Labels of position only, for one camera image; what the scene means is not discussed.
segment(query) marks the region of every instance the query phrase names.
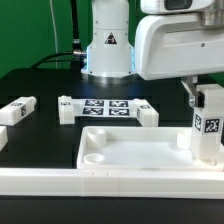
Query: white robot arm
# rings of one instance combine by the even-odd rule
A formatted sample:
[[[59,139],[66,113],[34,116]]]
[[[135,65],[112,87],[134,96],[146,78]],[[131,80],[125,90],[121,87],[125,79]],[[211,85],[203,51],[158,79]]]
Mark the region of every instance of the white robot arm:
[[[146,16],[138,26],[136,71],[146,80],[186,77],[183,83],[194,107],[191,151],[197,159],[216,160],[224,89],[219,85],[195,89],[193,79],[224,71],[224,0],[142,0],[141,7],[158,15]]]
[[[154,13],[154,10],[149,10],[147,2],[152,1],[142,0],[142,10]],[[166,0],[160,4],[165,7],[165,2]],[[169,2],[192,2],[192,6],[186,9],[187,12],[202,10],[214,1]],[[157,13],[161,14],[164,7],[158,8]],[[223,10],[224,1],[216,0],[210,8],[203,11],[175,14],[179,10],[170,10],[166,15],[146,16],[136,32],[137,73],[146,80],[152,80],[224,71]]]

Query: white plastic fixture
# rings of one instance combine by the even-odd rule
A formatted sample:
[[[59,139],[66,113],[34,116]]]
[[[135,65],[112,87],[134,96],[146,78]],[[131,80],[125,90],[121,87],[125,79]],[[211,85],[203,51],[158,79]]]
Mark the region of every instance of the white plastic fixture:
[[[141,0],[141,9],[147,14],[170,14],[203,10],[214,3],[215,0],[193,0],[190,8],[180,10],[167,10],[165,0]]]
[[[224,121],[224,89],[218,84],[198,85],[204,108],[194,108],[191,150],[198,159],[217,160]]]
[[[60,124],[75,124],[75,117],[137,118],[143,127],[158,127],[159,114],[147,100],[72,99],[58,97]]]
[[[20,97],[0,110],[0,124],[14,126],[34,111],[36,98]]]

